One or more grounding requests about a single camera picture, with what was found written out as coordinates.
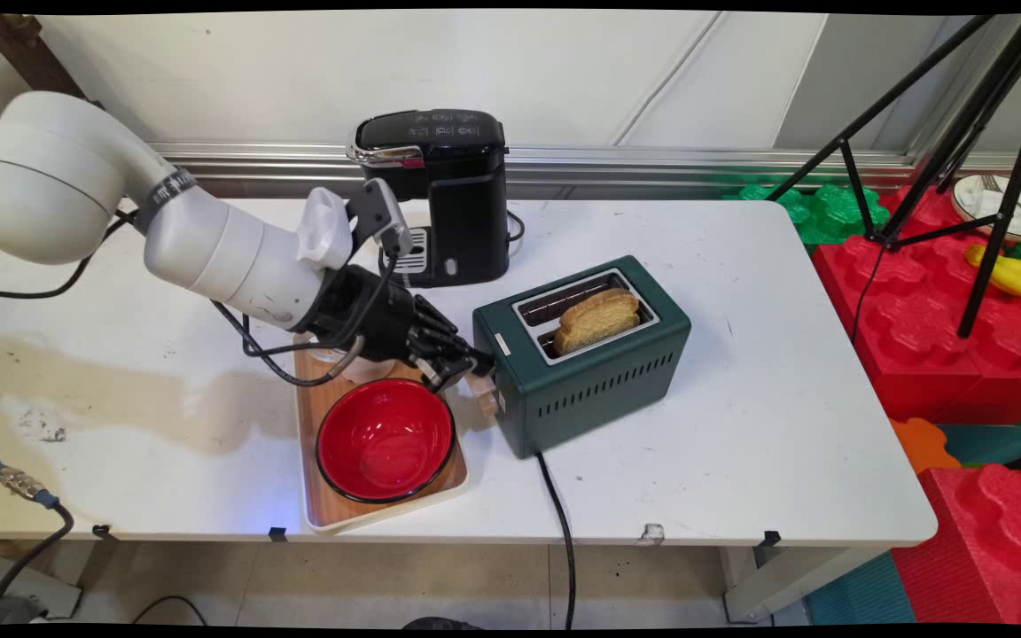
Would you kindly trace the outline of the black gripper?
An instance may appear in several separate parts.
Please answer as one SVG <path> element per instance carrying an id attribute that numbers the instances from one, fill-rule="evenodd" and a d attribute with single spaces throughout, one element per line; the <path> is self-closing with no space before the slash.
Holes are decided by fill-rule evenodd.
<path id="1" fill-rule="evenodd" d="M 456 332 L 409 330 L 429 327 L 430 303 L 423 296 L 351 265 L 323 274 L 323 287 L 305 318 L 305 331 L 321 343 L 346 351 L 364 338 L 361 358 L 401 361 L 420 371 L 420 383 L 433 394 L 454 386 L 467 373 L 491 371 L 493 355 L 478 350 Z"/>

